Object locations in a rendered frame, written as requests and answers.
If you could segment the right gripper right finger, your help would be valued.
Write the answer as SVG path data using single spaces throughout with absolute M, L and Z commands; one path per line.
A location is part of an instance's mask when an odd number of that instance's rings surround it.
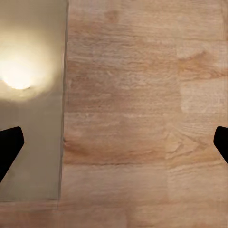
M 213 142 L 228 163 L 228 128 L 222 126 L 217 127 Z

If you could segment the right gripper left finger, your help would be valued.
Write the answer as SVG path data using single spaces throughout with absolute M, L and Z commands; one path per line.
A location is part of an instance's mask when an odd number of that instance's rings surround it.
M 0 132 L 0 183 L 24 145 L 19 126 Z

